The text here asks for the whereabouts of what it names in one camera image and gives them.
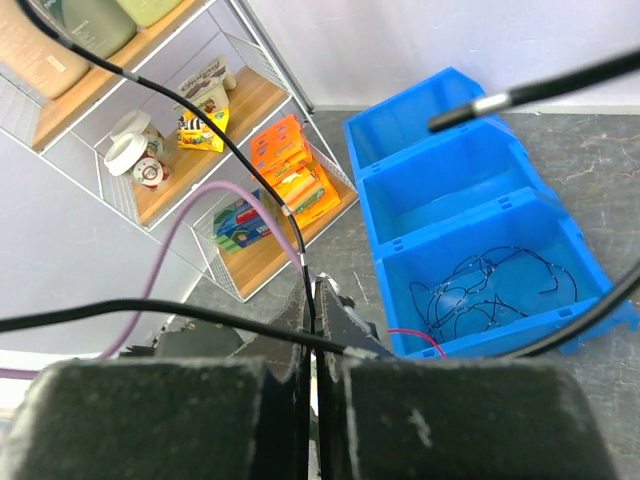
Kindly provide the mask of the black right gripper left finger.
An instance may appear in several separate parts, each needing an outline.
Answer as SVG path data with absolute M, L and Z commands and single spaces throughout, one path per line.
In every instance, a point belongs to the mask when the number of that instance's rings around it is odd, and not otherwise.
M 31 383 L 5 479 L 304 479 L 309 353 L 256 336 L 227 357 L 72 360 Z

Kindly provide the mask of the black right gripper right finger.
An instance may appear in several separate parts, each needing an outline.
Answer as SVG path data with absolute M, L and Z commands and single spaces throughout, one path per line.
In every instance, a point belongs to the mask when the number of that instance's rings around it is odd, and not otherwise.
M 347 343 L 319 353 L 325 479 L 614 479 L 579 383 L 544 360 L 403 360 L 317 278 L 316 330 Z

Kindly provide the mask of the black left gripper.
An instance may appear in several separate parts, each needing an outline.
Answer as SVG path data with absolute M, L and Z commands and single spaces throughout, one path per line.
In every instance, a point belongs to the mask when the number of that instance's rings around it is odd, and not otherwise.
M 244 341 L 238 331 L 221 324 L 178 317 L 152 345 L 130 345 L 120 358 L 263 357 L 276 360 L 291 354 L 295 344 L 256 335 Z

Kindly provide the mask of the blue green sponge pack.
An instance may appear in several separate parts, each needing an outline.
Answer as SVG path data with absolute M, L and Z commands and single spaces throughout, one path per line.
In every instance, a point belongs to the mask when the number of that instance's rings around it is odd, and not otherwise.
M 222 250 L 234 254 L 269 236 L 271 230 L 249 202 L 237 198 L 215 213 L 212 233 Z

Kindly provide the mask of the blue plastic bin near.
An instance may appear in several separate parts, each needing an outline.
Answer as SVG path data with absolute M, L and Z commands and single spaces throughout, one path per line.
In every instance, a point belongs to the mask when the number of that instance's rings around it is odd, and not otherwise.
M 560 202 L 523 188 L 379 248 L 394 353 L 497 355 L 577 319 L 612 282 Z

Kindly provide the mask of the blue plastic bin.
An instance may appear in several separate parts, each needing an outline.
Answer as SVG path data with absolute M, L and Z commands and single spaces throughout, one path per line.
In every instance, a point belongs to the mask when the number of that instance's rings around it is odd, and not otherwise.
M 494 119 L 403 149 L 357 183 L 374 249 L 523 188 L 557 197 L 514 132 Z
M 447 67 L 344 123 L 354 175 L 409 147 L 431 142 L 428 121 L 485 94 L 473 78 Z
M 379 248 L 394 353 L 497 355 L 577 319 L 612 282 L 560 202 L 523 188 Z

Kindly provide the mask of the white paper cup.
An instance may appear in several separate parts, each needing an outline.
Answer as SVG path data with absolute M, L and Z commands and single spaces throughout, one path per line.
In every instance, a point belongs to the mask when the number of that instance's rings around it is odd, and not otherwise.
M 156 155 L 142 134 L 127 133 L 107 151 L 104 164 L 114 177 L 129 177 L 147 190 L 157 191 L 171 176 L 169 167 Z
M 149 142 L 149 148 L 157 155 L 165 153 L 165 138 L 156 128 L 151 116 L 141 110 L 133 110 L 125 114 L 111 129 L 109 137 L 113 142 L 125 134 L 143 135 Z

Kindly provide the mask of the yellow candy bag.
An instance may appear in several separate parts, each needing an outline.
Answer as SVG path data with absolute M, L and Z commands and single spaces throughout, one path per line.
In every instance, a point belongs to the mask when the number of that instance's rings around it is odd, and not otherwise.
M 230 120 L 230 109 L 226 107 L 212 112 L 207 118 L 225 133 Z M 225 147 L 224 141 L 190 111 L 185 111 L 179 118 L 176 138 L 181 149 L 222 152 Z

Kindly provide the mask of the orange snack box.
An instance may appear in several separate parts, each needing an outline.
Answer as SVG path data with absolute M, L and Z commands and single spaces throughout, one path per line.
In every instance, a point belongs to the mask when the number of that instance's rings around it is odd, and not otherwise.
M 285 202 L 300 229 L 341 203 L 294 114 L 251 140 L 250 161 Z

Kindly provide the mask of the white yogurt cup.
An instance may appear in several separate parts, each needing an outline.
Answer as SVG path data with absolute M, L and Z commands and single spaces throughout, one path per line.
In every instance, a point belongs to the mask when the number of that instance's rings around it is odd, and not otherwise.
M 182 82 L 177 93 L 206 113 L 213 113 L 229 105 L 228 93 L 236 87 L 227 57 L 221 54 Z

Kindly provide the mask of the blue plastic bin middle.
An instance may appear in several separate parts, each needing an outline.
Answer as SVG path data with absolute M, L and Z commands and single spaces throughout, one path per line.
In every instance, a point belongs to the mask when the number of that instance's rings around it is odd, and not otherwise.
M 514 132 L 494 119 L 403 149 L 357 183 L 374 249 L 523 188 L 557 197 Z

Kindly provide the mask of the blue plastic bin far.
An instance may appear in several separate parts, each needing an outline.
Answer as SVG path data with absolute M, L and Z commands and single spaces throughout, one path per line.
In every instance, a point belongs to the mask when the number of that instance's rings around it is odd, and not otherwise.
M 344 123 L 354 175 L 409 147 L 431 142 L 428 121 L 485 94 L 473 78 L 447 67 Z

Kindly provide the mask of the grey green pump bottle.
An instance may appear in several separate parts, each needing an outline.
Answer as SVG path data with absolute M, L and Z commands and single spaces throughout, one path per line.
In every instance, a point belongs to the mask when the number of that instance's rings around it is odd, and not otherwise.
M 76 44 L 107 59 L 137 33 L 136 23 L 117 1 L 47 0 L 41 8 Z

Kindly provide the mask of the beige pump bottle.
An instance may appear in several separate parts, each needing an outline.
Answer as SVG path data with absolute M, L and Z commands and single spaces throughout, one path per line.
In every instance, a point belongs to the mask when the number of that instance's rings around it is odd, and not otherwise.
M 15 1 L 1 2 L 1 62 L 47 99 L 63 95 L 90 69 L 37 29 Z

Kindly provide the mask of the light green pump bottle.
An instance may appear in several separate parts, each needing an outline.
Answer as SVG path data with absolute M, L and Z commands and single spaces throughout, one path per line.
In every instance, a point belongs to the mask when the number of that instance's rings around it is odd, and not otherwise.
M 175 10 L 181 0 L 117 0 L 118 5 L 140 27 L 148 28 Z

